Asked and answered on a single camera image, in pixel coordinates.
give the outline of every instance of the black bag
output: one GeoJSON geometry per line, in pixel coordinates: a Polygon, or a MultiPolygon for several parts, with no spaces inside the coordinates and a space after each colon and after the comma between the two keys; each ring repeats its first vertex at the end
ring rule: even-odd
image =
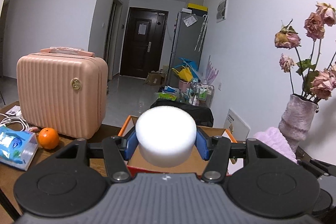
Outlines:
{"type": "Polygon", "coordinates": [[[197,126],[213,127],[213,115],[211,109],[204,106],[193,106],[185,103],[165,99],[157,99],[150,108],[156,106],[174,106],[187,112],[195,121],[197,126]]]}

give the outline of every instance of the dark wooden door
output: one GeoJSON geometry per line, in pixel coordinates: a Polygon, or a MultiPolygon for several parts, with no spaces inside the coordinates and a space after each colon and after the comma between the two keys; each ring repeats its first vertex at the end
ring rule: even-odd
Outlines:
{"type": "Polygon", "coordinates": [[[167,16],[166,11],[130,8],[120,75],[146,78],[159,70],[167,16]]]}

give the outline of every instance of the pink dried flower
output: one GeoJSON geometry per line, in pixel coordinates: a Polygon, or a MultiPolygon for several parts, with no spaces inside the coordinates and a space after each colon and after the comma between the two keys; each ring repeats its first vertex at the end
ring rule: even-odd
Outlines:
{"type": "Polygon", "coordinates": [[[330,74],[331,77],[336,79],[336,65],[331,67],[331,69],[329,70],[329,74],[330,74]]]}
{"type": "Polygon", "coordinates": [[[277,48],[294,48],[300,46],[301,38],[297,32],[290,26],[292,21],[287,26],[282,25],[281,31],[275,34],[274,44],[277,48]]]}
{"type": "Polygon", "coordinates": [[[334,72],[330,73],[327,69],[320,71],[319,75],[311,82],[310,91],[320,99],[327,100],[331,97],[331,91],[336,87],[336,78],[334,72]]]}
{"type": "Polygon", "coordinates": [[[290,72],[291,67],[295,66],[293,59],[284,54],[281,54],[279,64],[283,72],[290,72]]]}
{"type": "Polygon", "coordinates": [[[316,13],[319,14],[323,20],[324,24],[332,26],[336,24],[336,10],[330,4],[317,3],[316,13]]]}
{"type": "Polygon", "coordinates": [[[317,13],[310,13],[310,16],[304,22],[304,28],[307,30],[307,37],[311,37],[314,41],[324,37],[324,27],[321,16],[317,13]]]}

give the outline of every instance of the pink suitcase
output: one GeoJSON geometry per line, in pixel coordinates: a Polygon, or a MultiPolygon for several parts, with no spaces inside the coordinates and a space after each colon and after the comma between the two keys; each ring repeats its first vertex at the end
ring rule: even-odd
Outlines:
{"type": "Polygon", "coordinates": [[[24,119],[35,126],[89,139],[105,118],[108,67],[92,52],[49,48],[17,62],[24,119]]]}

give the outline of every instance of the blue gripper pad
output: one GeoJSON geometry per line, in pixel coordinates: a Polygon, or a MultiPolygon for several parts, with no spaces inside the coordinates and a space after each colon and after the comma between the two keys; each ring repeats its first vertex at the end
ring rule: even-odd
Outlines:
{"type": "Polygon", "coordinates": [[[206,137],[200,132],[201,129],[197,128],[195,146],[200,154],[202,160],[209,160],[209,149],[207,146],[206,137]]]}
{"type": "Polygon", "coordinates": [[[125,149],[123,158],[124,160],[130,160],[133,156],[135,149],[137,148],[139,141],[137,139],[137,134],[135,132],[135,127],[131,129],[131,132],[128,132],[127,135],[130,134],[127,138],[127,147],[125,149]]]}

